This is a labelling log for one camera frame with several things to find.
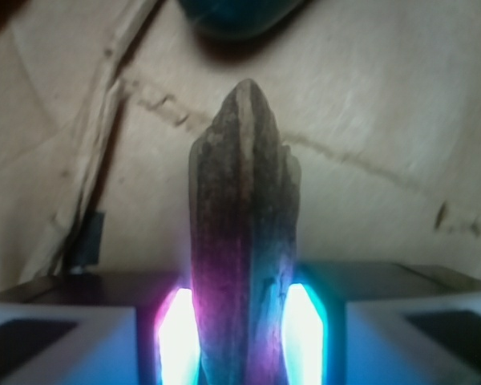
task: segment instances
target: led light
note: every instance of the led light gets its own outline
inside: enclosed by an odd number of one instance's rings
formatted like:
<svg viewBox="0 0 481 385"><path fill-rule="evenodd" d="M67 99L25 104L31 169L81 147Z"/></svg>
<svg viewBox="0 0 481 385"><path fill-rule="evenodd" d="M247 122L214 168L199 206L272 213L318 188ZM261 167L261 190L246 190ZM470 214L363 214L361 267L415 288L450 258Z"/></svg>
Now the led light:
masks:
<svg viewBox="0 0 481 385"><path fill-rule="evenodd" d="M158 336L162 384L197 384L200 342L190 289L177 291Z"/></svg>
<svg viewBox="0 0 481 385"><path fill-rule="evenodd" d="M289 385L321 385L326 375L328 323L309 286L289 287L281 326Z"/></svg>

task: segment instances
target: pink light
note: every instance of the pink light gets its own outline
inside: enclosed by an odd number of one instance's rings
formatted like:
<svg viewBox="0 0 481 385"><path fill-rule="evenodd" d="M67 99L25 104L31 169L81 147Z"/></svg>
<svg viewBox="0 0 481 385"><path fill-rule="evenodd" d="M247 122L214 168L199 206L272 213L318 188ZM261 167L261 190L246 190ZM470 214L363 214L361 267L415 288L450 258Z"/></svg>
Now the pink light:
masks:
<svg viewBox="0 0 481 385"><path fill-rule="evenodd" d="M162 384L196 384L200 342L190 289L178 289L160 323L158 337Z"/></svg>

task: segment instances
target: teal object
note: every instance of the teal object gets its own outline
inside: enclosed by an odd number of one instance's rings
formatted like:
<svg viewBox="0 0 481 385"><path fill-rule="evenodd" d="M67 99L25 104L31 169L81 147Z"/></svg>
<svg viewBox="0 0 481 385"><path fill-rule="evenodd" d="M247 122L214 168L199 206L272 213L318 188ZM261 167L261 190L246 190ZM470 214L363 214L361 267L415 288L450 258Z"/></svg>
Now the teal object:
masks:
<svg viewBox="0 0 481 385"><path fill-rule="evenodd" d="M303 0L179 0L189 22L222 40L244 40L267 31Z"/></svg>

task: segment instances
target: weathered wood piece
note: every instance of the weathered wood piece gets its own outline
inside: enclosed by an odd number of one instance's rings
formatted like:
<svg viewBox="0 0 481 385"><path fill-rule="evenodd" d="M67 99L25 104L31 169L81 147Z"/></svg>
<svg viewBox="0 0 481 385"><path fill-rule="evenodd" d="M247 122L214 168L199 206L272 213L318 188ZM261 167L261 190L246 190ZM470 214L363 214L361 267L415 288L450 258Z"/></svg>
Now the weathered wood piece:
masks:
<svg viewBox="0 0 481 385"><path fill-rule="evenodd" d="M192 146L192 290L209 385L286 383L281 316L296 258L301 169L250 79Z"/></svg>

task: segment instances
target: glowing light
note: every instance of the glowing light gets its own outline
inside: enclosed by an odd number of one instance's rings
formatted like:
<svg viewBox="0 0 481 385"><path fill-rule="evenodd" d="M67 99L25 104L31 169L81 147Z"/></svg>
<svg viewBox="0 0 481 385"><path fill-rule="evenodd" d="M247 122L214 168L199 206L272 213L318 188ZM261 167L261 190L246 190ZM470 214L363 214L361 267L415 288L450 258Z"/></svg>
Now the glowing light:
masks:
<svg viewBox="0 0 481 385"><path fill-rule="evenodd" d="M321 385L326 375L326 312L309 286L289 287L282 320L282 347L289 385Z"/></svg>
<svg viewBox="0 0 481 385"><path fill-rule="evenodd" d="M163 385L197 384L200 342L192 291L179 289L159 328L161 377Z"/></svg>

